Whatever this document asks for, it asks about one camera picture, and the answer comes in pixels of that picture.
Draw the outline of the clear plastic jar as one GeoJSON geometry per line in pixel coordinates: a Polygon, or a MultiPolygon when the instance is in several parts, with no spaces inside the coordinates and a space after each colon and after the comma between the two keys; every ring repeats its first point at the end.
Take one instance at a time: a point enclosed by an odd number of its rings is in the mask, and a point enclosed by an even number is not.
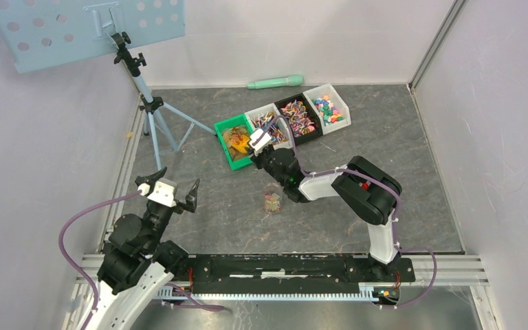
{"type": "Polygon", "coordinates": [[[282,188],[278,184],[268,184],[263,191],[264,209],[268,213],[281,211],[282,188]]]}

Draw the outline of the yellow plastic scoop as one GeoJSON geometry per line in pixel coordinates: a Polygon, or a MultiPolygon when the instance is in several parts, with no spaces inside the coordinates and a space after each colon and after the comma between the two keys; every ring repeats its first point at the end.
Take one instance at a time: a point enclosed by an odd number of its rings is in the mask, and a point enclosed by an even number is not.
{"type": "Polygon", "coordinates": [[[246,135],[238,135],[232,138],[232,148],[239,153],[248,154],[250,138],[246,135]]]}

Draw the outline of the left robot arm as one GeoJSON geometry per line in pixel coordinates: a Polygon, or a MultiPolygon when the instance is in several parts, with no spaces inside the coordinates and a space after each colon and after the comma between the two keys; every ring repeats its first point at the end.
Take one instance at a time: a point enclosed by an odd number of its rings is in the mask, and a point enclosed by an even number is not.
{"type": "Polygon", "coordinates": [[[196,211],[200,181],[180,201],[177,183],[165,174],[163,168],[135,179],[137,194],[146,199],[145,213],[124,214],[115,222],[93,281],[93,309],[82,329],[130,329],[165,284],[187,275],[189,253],[162,236],[173,215],[196,211]]]}

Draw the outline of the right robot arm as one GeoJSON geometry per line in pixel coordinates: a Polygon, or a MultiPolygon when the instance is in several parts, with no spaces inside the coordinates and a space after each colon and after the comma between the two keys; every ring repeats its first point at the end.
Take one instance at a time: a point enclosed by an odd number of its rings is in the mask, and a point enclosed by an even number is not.
{"type": "Polygon", "coordinates": [[[361,156],[333,170],[314,173],[303,170],[289,148],[272,146],[250,151],[250,159],[283,188],[295,203],[339,197],[368,226],[370,235],[369,269],[379,281],[397,272],[399,245],[394,241],[393,222],[401,204],[401,184],[361,156]]]}

